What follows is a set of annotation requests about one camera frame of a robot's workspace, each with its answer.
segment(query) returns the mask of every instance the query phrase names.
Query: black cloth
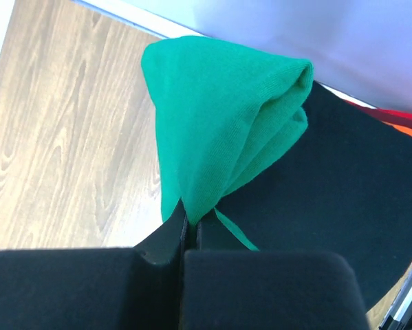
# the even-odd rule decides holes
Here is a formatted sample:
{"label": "black cloth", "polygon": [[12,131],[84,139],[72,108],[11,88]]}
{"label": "black cloth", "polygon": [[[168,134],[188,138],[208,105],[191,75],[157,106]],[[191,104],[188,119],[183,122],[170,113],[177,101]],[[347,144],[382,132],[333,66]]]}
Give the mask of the black cloth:
{"label": "black cloth", "polygon": [[334,254],[189,251],[185,330],[369,330],[354,272]]}
{"label": "black cloth", "polygon": [[[412,137],[317,83],[303,108],[301,139],[217,209],[261,250],[344,256],[370,308],[412,260]],[[202,220],[201,248],[242,248],[223,231]]]}
{"label": "black cloth", "polygon": [[178,329],[180,204],[134,248],[0,252],[0,330]]}

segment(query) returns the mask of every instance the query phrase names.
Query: wooden surface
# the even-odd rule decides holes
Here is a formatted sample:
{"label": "wooden surface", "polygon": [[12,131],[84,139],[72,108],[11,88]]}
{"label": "wooden surface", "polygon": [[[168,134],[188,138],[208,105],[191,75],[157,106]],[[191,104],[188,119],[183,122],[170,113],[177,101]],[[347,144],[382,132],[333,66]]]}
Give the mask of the wooden surface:
{"label": "wooden surface", "polygon": [[[0,249],[135,245],[161,222],[152,36],[16,0],[0,58]],[[376,329],[401,281],[369,313]]]}

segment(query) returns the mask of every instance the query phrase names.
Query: cloth fold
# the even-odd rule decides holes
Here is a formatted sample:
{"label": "cloth fold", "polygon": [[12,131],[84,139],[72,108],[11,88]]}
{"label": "cloth fold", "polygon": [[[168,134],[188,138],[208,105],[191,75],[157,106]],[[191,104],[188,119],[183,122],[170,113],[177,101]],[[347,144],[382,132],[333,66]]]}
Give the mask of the cloth fold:
{"label": "cloth fold", "polygon": [[301,105],[313,80],[308,60],[185,36],[148,46],[142,70],[156,108],[163,221],[181,199],[196,225],[222,197],[283,156],[307,128]]}

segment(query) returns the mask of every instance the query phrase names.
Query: wood grain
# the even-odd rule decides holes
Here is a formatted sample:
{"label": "wood grain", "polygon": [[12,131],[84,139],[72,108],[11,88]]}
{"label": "wood grain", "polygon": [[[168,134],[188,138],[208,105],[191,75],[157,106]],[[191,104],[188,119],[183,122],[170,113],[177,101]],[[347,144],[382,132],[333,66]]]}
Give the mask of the wood grain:
{"label": "wood grain", "polygon": [[161,223],[157,39],[71,1],[17,0],[0,58],[0,249],[135,245]]}

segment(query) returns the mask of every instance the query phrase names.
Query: green cloth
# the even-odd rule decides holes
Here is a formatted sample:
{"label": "green cloth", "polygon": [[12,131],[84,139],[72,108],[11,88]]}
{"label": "green cloth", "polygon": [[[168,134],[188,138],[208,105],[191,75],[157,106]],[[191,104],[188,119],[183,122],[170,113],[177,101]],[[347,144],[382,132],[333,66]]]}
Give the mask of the green cloth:
{"label": "green cloth", "polygon": [[[156,108],[163,221],[181,198],[196,226],[307,128],[301,105],[313,80],[308,60],[185,36],[149,45],[142,70]],[[256,250],[230,219],[217,216]]]}

